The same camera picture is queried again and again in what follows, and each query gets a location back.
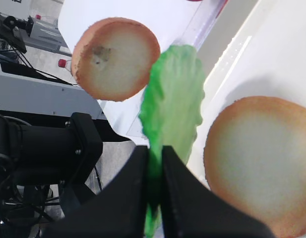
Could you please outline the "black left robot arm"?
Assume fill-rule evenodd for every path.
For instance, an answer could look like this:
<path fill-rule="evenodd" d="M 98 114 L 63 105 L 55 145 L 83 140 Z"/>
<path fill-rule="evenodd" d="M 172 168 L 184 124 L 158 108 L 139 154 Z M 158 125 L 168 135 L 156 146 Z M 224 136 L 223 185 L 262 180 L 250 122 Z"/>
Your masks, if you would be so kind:
<path fill-rule="evenodd" d="M 0 115 L 0 187 L 84 183 L 103 151 L 88 114 L 73 113 L 64 128 L 18 125 Z"/>

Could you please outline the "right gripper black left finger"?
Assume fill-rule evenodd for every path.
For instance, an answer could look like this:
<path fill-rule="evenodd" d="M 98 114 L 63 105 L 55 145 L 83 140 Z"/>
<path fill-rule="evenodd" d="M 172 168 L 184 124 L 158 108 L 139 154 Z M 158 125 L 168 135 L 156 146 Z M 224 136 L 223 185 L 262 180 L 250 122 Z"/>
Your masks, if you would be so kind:
<path fill-rule="evenodd" d="M 123 168 L 95 198 L 48 226 L 43 237 L 143 237 L 147 163 L 148 148 L 136 146 Z"/>

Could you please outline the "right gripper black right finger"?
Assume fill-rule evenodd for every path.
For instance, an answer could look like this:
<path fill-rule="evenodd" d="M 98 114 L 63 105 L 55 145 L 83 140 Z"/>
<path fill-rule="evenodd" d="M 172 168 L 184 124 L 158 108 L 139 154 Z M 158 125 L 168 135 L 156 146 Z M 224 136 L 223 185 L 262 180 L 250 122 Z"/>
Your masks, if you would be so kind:
<path fill-rule="evenodd" d="M 161 213 L 166 238 L 272 238 L 262 222 L 209 191 L 171 146 L 162 150 Z"/>

